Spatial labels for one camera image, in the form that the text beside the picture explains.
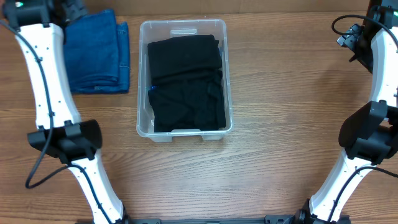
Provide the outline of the blue denim jeans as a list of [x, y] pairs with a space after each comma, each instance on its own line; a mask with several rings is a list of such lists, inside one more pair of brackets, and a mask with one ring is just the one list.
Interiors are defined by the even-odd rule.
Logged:
[[74, 94], [128, 93], [129, 28], [112, 9], [85, 16], [65, 30], [64, 57]]

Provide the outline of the black cloth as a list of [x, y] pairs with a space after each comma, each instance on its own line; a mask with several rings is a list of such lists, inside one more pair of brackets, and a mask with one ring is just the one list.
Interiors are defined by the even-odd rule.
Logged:
[[219, 70], [200, 70], [188, 74], [183, 83], [184, 100], [191, 110], [193, 128], [216, 131], [226, 127], [224, 95]]
[[161, 133], [175, 129], [195, 129], [193, 109], [185, 101], [182, 85], [169, 83], [156, 86], [155, 90], [148, 91], [155, 116], [154, 131]]
[[147, 45], [153, 85], [187, 77], [188, 72], [222, 67], [219, 41], [213, 35], [188, 35], [151, 42]]

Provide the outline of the clear plastic storage bin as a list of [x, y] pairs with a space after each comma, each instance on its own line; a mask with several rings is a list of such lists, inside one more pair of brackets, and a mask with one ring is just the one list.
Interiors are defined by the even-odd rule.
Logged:
[[[219, 41], [218, 48], [222, 59], [222, 86], [226, 127], [217, 131], [199, 129], [176, 129], [171, 132], [154, 131], [155, 116], [149, 103], [148, 91], [151, 88], [150, 67], [147, 45], [151, 42], [186, 35], [213, 35]], [[171, 142], [176, 136], [201, 136], [204, 141], [218, 141], [229, 134], [234, 127], [231, 84], [229, 75], [229, 55], [227, 26], [221, 19], [191, 19], [145, 21], [139, 32], [139, 63], [137, 75], [137, 133], [154, 142]]]

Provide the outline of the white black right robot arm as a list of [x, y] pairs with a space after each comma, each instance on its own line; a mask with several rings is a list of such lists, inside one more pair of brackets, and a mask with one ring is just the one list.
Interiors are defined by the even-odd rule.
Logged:
[[345, 203], [368, 173], [397, 153], [397, 1], [370, 1], [361, 19], [340, 32], [337, 43], [372, 74], [369, 101], [344, 121], [337, 162], [286, 223], [349, 223], [341, 215]]

